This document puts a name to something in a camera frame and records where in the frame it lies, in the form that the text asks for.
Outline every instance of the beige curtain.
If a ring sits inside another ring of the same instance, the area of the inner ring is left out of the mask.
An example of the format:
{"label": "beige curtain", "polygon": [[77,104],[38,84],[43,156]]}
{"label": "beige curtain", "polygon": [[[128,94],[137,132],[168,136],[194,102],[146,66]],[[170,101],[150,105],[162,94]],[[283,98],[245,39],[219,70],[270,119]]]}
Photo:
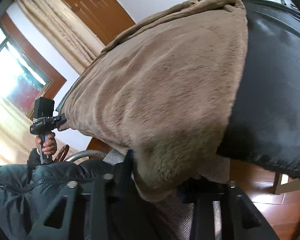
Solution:
{"label": "beige curtain", "polygon": [[[31,124],[19,109],[0,97],[0,165],[27,162],[31,149],[35,148],[34,135],[29,132]],[[60,140],[57,144],[58,150],[65,145]],[[68,155],[75,152],[71,148]]]}
{"label": "beige curtain", "polygon": [[61,0],[17,0],[30,21],[81,74],[104,44]]}

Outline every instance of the curved metal tube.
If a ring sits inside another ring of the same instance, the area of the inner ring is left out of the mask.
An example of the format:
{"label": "curved metal tube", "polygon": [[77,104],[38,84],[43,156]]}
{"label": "curved metal tube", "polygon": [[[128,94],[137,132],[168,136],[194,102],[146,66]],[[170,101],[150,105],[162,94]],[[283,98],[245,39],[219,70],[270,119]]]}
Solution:
{"label": "curved metal tube", "polygon": [[107,155],[107,153],[103,153],[103,152],[96,151],[96,150],[85,150],[85,151],[77,152],[77,153],[69,156],[64,161],[65,162],[75,162],[76,160],[79,160],[79,159],[84,158],[84,157],[101,157],[101,158],[104,158],[104,157],[106,157],[106,155]]}

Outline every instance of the hand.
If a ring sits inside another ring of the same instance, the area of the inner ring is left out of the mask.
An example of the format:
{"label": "hand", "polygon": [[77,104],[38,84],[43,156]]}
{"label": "hand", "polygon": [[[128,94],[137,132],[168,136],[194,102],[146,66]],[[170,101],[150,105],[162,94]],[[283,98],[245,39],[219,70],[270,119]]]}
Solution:
{"label": "hand", "polygon": [[[54,155],[57,152],[57,142],[55,140],[55,136],[56,136],[56,134],[54,132],[48,134],[49,140],[45,141],[43,143],[42,152],[44,154],[46,154],[46,155]],[[40,144],[41,144],[41,139],[39,138],[38,135],[35,137],[34,141],[35,141],[35,144],[37,146],[37,149],[39,149],[40,148]]]}

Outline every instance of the blanket fold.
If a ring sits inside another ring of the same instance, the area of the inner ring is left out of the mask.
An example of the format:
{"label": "blanket fold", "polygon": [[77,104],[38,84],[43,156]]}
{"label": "blanket fold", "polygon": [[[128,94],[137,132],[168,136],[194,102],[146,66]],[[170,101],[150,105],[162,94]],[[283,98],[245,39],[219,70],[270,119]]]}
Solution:
{"label": "blanket fold", "polygon": [[222,140],[247,51],[245,13],[240,0],[189,0],[125,30],[72,86],[60,130],[133,149],[141,196],[163,196]]}

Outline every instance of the window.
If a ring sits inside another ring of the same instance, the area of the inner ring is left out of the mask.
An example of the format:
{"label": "window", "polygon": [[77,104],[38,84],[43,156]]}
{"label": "window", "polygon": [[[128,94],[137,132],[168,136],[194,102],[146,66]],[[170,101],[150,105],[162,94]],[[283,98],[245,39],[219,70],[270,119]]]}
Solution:
{"label": "window", "polygon": [[52,99],[65,82],[5,14],[0,21],[0,96],[31,117],[34,100]]}

